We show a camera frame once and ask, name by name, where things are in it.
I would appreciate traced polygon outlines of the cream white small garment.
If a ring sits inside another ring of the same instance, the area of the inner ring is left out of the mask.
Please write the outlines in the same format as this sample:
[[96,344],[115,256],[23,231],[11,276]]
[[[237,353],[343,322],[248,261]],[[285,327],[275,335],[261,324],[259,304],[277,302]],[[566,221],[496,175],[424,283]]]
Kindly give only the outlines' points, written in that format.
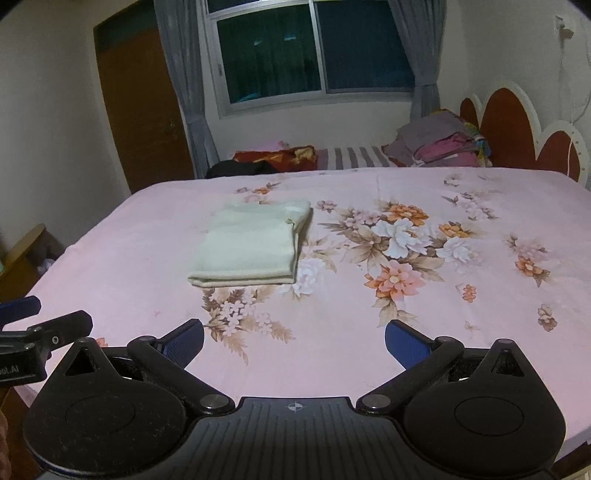
[[197,287],[293,284],[311,203],[228,204],[197,244],[188,281]]

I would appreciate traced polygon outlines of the pile of folded clothes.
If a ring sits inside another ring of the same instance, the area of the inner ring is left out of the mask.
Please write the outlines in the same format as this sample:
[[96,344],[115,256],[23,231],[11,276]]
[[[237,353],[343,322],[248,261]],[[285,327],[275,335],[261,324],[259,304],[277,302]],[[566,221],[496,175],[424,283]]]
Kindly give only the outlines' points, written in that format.
[[399,128],[381,148],[399,167],[492,167],[490,146],[478,127],[444,109]]

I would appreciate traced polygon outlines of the wooden bedside furniture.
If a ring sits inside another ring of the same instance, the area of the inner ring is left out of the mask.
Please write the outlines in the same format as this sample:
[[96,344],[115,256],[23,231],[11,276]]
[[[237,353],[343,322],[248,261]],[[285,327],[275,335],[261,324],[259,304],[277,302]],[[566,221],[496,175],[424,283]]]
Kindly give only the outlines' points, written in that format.
[[1,301],[27,295],[47,269],[65,251],[63,245],[38,224],[25,234],[1,259]]

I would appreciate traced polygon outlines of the pink floral bed sheet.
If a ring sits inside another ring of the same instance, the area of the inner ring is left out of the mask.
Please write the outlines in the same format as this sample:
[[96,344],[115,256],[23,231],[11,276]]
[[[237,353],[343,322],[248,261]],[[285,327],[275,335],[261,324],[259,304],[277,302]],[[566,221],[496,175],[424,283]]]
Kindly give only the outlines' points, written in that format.
[[[197,248],[225,206],[311,204],[294,284],[200,288]],[[123,202],[33,287],[40,320],[75,310],[105,346],[190,318],[190,371],[233,398],[358,398],[400,371],[398,319],[471,347],[510,338],[590,439],[590,194],[513,169],[366,168],[177,181]]]

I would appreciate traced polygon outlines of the black cloth item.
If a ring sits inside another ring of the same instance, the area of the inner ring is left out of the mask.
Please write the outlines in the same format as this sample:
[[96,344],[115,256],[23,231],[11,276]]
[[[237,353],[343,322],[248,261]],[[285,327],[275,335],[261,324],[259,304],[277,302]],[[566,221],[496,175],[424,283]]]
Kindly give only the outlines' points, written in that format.
[[222,177],[235,176],[257,176],[277,174],[279,171],[266,160],[259,162],[238,162],[235,160],[225,160],[214,164],[207,170],[205,179],[214,179]]

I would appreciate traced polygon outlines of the striped grey white pillow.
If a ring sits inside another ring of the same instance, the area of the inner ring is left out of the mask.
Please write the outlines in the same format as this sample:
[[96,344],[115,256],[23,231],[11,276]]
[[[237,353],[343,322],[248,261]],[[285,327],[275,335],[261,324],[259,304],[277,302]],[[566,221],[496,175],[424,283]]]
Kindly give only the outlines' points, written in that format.
[[378,146],[329,147],[317,151],[318,170],[397,168]]

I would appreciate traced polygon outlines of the brown wooden door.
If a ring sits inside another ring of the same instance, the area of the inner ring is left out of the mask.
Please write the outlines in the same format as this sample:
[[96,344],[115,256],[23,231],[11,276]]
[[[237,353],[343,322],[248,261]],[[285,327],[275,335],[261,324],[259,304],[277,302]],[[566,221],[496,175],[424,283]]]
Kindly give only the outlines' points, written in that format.
[[151,1],[94,28],[100,86],[129,190],[195,178]]

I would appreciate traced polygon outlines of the red orange floral blanket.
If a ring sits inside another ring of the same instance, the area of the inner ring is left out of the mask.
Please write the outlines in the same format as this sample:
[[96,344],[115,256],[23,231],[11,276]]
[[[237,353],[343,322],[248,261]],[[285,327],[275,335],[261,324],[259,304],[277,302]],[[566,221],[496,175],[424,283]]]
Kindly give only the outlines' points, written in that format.
[[318,164],[315,147],[310,145],[276,151],[238,151],[233,159],[242,164],[266,162],[280,173],[315,171]]

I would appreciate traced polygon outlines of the red and white headboard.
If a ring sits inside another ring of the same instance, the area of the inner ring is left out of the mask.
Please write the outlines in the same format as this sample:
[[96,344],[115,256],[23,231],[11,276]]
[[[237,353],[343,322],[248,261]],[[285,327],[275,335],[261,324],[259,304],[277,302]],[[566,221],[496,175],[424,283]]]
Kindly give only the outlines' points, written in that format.
[[459,116],[476,126],[498,168],[555,171],[587,184],[590,155],[577,127],[556,120],[544,127],[526,92],[513,81],[499,82],[485,100],[462,100]]

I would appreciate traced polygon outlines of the aluminium sliding window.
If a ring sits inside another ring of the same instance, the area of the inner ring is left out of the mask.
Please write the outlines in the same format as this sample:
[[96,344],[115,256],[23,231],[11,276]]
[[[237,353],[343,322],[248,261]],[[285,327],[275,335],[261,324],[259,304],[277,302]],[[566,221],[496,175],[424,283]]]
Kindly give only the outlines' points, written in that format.
[[386,1],[205,1],[202,14],[221,115],[415,86]]

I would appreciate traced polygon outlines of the grey curtain right side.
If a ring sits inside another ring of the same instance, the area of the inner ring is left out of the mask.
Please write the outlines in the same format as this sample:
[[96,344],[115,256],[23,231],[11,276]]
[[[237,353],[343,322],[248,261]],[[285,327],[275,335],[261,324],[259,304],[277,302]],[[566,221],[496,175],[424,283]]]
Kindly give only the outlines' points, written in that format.
[[420,119],[441,106],[438,80],[447,2],[390,0],[389,5],[415,78],[411,119]]

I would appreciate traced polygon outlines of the grey curtain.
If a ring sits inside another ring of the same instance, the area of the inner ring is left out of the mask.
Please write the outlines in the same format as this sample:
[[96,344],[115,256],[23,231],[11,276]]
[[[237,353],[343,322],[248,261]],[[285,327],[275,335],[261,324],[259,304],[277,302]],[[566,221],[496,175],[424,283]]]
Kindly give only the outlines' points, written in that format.
[[154,11],[168,75],[185,125],[194,174],[204,178],[219,158],[205,118],[197,1],[154,1]]
[[390,0],[389,5],[415,78],[411,119],[420,119],[441,106],[438,80],[447,2]]

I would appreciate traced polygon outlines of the grey curtain left side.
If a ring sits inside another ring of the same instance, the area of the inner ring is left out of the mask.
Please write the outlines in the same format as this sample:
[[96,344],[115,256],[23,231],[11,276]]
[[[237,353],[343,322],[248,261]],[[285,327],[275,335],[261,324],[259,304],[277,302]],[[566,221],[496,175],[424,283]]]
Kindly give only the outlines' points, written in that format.
[[168,75],[185,125],[194,174],[204,178],[219,158],[205,118],[197,1],[154,1],[154,11]]

